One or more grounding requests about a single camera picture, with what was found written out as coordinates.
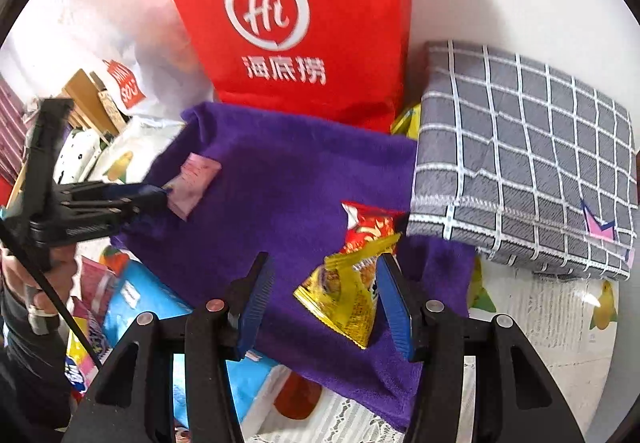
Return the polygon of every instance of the hi logo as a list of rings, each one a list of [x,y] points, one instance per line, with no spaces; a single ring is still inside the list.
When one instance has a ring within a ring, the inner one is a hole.
[[[236,31],[267,51],[291,49],[309,28],[307,0],[225,0],[225,9]]]

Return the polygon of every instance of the pink curtain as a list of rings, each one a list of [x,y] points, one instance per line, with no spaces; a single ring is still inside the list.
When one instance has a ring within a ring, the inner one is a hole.
[[[14,185],[22,167],[26,127],[22,102],[0,76],[0,177]]]

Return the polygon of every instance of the black sleeve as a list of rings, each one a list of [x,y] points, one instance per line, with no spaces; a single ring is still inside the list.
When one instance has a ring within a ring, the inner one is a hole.
[[[26,307],[6,286],[1,286],[0,307],[9,331],[5,357],[18,408],[36,426],[66,427],[71,385],[64,373],[64,342],[57,332],[34,335]]]

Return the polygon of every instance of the blue plastic package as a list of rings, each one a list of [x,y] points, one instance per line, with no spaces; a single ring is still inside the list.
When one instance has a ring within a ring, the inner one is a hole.
[[[130,261],[123,270],[104,318],[103,331],[115,346],[138,314],[153,311],[165,319],[190,313],[192,308],[162,284],[143,264]],[[231,393],[245,438],[254,435],[282,389],[289,370],[250,351],[240,362],[226,362]],[[174,417],[188,427],[184,355],[174,356]]]

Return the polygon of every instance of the purple towel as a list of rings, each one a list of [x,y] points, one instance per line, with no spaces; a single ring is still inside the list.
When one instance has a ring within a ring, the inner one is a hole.
[[[409,209],[416,142],[221,103],[196,106],[183,117],[187,127],[155,161],[147,182],[172,179],[191,152],[220,161],[222,171],[188,222],[167,211],[121,241],[194,306],[219,296],[246,274],[258,251],[268,251],[276,280],[256,349],[405,430],[420,365],[396,352],[382,305],[363,351],[305,310],[293,291],[343,246],[341,201]],[[474,248],[418,236],[401,241],[398,260],[431,298],[466,316]]]

